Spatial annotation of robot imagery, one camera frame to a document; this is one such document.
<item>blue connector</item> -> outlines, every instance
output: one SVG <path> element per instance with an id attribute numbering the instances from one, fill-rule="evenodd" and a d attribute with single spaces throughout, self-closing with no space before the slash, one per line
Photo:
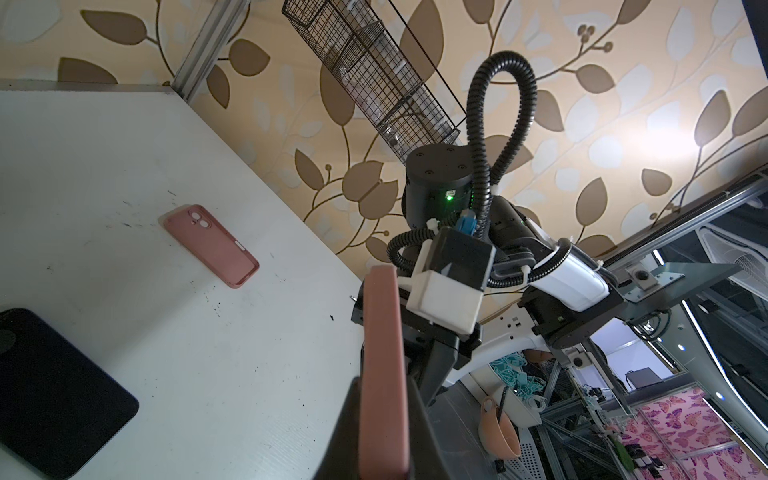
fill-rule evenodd
<path id="1" fill-rule="evenodd" d="M 466 209 L 462 210 L 462 215 L 458 218 L 458 222 L 456 222 L 456 226 L 454 227 L 456 230 L 466 233 L 467 235 L 472 235 L 475 232 L 475 228 L 478 225 L 477 218 L 475 218 L 475 212 Z"/>

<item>led strip light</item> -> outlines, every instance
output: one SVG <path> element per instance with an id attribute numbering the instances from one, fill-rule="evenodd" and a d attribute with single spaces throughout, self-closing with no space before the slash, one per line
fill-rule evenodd
<path id="1" fill-rule="evenodd" d="M 664 361 L 664 363 L 667 364 L 667 366 L 670 368 L 670 370 L 678 370 L 679 371 L 679 369 L 675 368 L 675 366 L 672 365 L 672 363 L 670 363 L 669 360 L 667 360 L 667 356 L 664 355 L 658 348 L 656 348 L 656 346 L 652 342 L 646 342 L 645 344 L 648 345 L 653 351 L 656 352 L 656 354 L 659 356 L 659 358 L 661 358 Z"/>
<path id="2" fill-rule="evenodd" d="M 752 449 L 752 447 L 750 447 L 750 444 L 749 444 L 749 443 L 747 443 L 747 442 L 745 442 L 745 441 L 744 441 L 744 438 L 742 438 L 742 436 L 741 436 L 741 435 L 739 435 L 739 432 L 737 432 L 736 430 L 734 430 L 734 429 L 733 429 L 733 427 L 732 427 L 732 426 L 730 426 L 730 423 L 728 423 L 728 422 L 726 421 L 726 419 L 724 419 L 724 418 L 723 418 L 723 416 L 720 414 L 720 412 L 718 412 L 718 411 L 717 411 L 717 409 L 715 409 L 715 407 L 712 405 L 712 403 L 711 403 L 709 400 L 707 400 L 707 399 L 704 399 L 704 401 L 707 403 L 707 405 L 710 407 L 710 409 L 711 409 L 713 412 L 715 412 L 715 415 L 717 415 L 717 418 L 718 418 L 718 419 L 720 419 L 720 421 L 721 421 L 721 422 L 723 422 L 723 423 L 725 424 L 725 426 L 726 426 L 726 427 L 728 427 L 728 429 L 729 429 L 731 432 L 733 432 L 733 434 L 734 434 L 734 435 L 735 435 L 735 436 L 736 436 L 738 439 L 740 439 L 740 440 L 741 440 L 741 443 L 739 444 L 739 446 L 741 446 L 741 445 L 744 445 L 744 446 L 746 446 L 746 447 L 747 447 L 747 448 L 750 450 L 750 452 L 752 452 L 752 455 L 753 455 L 753 457 L 754 457 L 754 458 L 757 458 L 757 461 L 758 461 L 758 462 L 760 462 L 761 464 L 763 464 L 763 467 L 764 467 L 764 468 L 768 469 L 768 465 L 766 465 L 766 463 L 763 461 L 763 459 L 760 457 L 760 455 L 758 455 L 758 454 L 757 454 L 757 452 L 755 452 L 755 451 Z"/>
<path id="3" fill-rule="evenodd" d="M 741 395 L 739 395 L 739 392 L 736 390 L 736 387 L 733 386 L 733 383 L 730 382 L 728 379 L 728 375 L 726 375 L 725 370 L 723 369 L 723 366 L 720 364 L 720 361 L 717 359 L 717 355 L 715 355 L 714 350 L 712 350 L 712 346 L 710 346 L 709 341 L 707 341 L 707 336 L 704 335 L 703 330 L 699 326 L 699 323 L 696 321 L 696 317 L 694 317 L 694 313 L 690 311 L 690 307 L 688 306 L 688 302 L 685 300 L 682 301 L 683 308 L 685 309 L 685 312 L 688 314 L 688 318 L 690 319 L 690 322 L 694 325 L 696 328 L 696 331 L 699 333 L 699 338 L 703 342 L 704 346 L 707 348 L 707 351 L 710 353 L 710 358 L 715 362 L 715 365 L 717 366 L 717 369 L 720 370 L 720 374 L 725 379 L 725 383 L 728 384 L 731 391 L 733 391 L 733 394 L 736 395 L 736 397 L 739 399 L 739 401 L 746 407 L 747 410 L 752 414 L 752 416 L 755 418 L 755 420 L 758 421 L 760 426 L 762 426 L 765 430 L 768 431 L 768 427 L 763 423 L 762 420 L 760 420 L 760 417 L 757 416 L 757 414 L 750 408 L 749 405 L 744 401 L 743 398 L 741 398 Z"/>

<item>black tablet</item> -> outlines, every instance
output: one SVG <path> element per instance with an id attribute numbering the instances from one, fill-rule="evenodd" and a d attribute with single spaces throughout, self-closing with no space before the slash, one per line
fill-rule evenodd
<path id="1" fill-rule="evenodd" d="M 0 442 L 69 478 L 136 415 L 138 401 L 33 312 L 0 313 Z"/>

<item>pink fabric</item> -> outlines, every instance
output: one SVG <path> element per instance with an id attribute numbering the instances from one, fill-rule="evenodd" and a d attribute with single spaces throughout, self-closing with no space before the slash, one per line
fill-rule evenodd
<path id="1" fill-rule="evenodd" d="M 731 447 L 682 461 L 691 480 L 752 480 L 768 478 L 741 447 Z"/>
<path id="2" fill-rule="evenodd" d="M 621 436 L 625 445 L 638 443 L 648 455 L 667 464 L 668 470 L 660 472 L 664 480 L 685 480 L 686 477 L 667 453 L 660 435 L 678 456 L 732 440 L 728 428 L 702 400 L 702 394 L 697 387 L 641 407 L 637 418 L 627 424 Z M 768 480 L 768 475 L 763 474 L 739 446 L 687 458 L 680 463 L 691 480 Z M 642 472 L 645 478 L 651 479 L 650 474 Z"/>
<path id="3" fill-rule="evenodd" d="M 731 442 L 730 431 L 702 399 L 698 387 L 642 407 L 675 455 Z"/>

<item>pink phone case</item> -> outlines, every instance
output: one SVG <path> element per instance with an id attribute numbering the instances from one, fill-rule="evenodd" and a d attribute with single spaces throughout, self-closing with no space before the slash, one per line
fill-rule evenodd
<path id="1" fill-rule="evenodd" d="M 240 288 L 259 269 L 258 260 L 201 205 L 170 215 L 163 226 L 232 288 Z"/>

